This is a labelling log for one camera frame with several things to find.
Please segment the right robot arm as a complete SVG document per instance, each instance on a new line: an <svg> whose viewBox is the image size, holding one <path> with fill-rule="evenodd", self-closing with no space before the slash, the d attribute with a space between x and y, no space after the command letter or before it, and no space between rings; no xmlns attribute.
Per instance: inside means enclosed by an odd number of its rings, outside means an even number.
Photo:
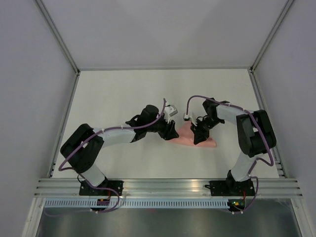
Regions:
<svg viewBox="0 0 316 237"><path fill-rule="evenodd" d="M193 117L189 112L189 104L193 98L203 98L202 104L206 115ZM191 131L194 135L194 145L206 141L209 132L218 124L230 122L237 127L238 145L241 150L238 159L228 171L225 188L231 195L237 195L243 189L244 181L251 179L251 172L258 161L269 167L275 160L271 149L277 144L269 116L265 110L249 111L228 101L216 101L214 98L194 95L187 101L184 120L191 121Z"/></svg>

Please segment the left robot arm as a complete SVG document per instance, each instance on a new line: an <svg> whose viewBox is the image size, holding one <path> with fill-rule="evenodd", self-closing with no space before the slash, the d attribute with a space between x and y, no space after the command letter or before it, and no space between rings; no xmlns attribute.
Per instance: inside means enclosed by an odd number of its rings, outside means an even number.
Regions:
<svg viewBox="0 0 316 237"><path fill-rule="evenodd" d="M164 104L162 112L153 105L147 105L139 115L121 126L111 128L93 128L87 123L81 124L62 145L60 153L65 161L59 170L64 170L64 164L69 163L69 169L74 170L90 184L90 189L98 196L107 192L107 178L95 164L101 149L123 143L137 142L147 133L157 133L168 141L179 137L172 116L178 113L176 107Z"/></svg>

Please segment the pink satin napkin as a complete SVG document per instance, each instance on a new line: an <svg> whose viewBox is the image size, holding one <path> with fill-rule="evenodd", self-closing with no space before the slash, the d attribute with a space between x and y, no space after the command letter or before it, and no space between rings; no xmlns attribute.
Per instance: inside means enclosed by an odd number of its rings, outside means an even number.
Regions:
<svg viewBox="0 0 316 237"><path fill-rule="evenodd" d="M215 148L217 144L214 139L211 137L207 138L205 141L198 143L197 145L194 144L194 134L191 131L191 122L186 121L178 130L177 130L179 137L169 140L169 142L185 145L185 146L192 146L192 147L204 147L204 148Z"/></svg>

